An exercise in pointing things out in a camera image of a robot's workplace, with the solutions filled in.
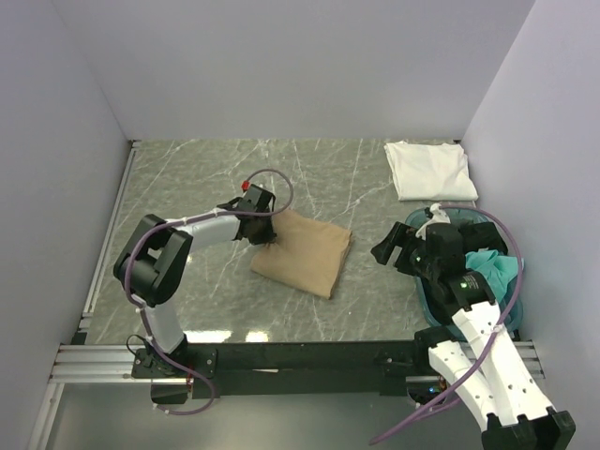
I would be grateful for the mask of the tan t shirt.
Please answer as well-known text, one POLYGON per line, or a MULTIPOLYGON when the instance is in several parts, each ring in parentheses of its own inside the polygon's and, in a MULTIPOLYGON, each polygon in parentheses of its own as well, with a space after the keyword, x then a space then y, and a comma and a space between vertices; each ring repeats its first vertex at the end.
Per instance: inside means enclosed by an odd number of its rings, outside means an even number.
POLYGON ((252 258, 250 269, 288 287, 329 299, 350 251, 353 233, 287 209, 273 216, 277 235, 252 258))

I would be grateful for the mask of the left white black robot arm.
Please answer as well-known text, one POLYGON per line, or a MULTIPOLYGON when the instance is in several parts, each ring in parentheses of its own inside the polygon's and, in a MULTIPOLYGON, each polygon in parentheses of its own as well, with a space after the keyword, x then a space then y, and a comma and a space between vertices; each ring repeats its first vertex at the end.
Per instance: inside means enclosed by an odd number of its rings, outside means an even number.
POLYGON ((142 316, 146 351, 165 376, 177 376, 193 364, 187 336, 170 304, 190 253, 235 240, 262 245, 276 238, 271 219, 275 194, 249 182, 243 191, 243 196, 196 217, 144 216, 113 266, 113 276, 142 316))

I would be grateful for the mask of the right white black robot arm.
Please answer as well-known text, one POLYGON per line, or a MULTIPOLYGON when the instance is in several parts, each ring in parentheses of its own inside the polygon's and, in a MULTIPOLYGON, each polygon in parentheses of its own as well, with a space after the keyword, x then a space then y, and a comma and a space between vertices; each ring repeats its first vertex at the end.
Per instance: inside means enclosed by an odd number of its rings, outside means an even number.
POLYGON ((470 360, 443 326, 417 333, 412 365, 424 374, 436 372, 447 387, 371 443, 462 402, 479 425, 486 449, 567 448, 576 431, 574 419, 556 410, 539 388, 505 326, 518 299, 513 296, 501 307, 485 278, 466 267, 471 250, 517 250, 507 228, 497 219, 463 226, 432 223, 418 237, 415 228, 397 222, 371 253, 387 264, 395 248, 400 250, 396 269, 426 282, 475 358, 470 360))

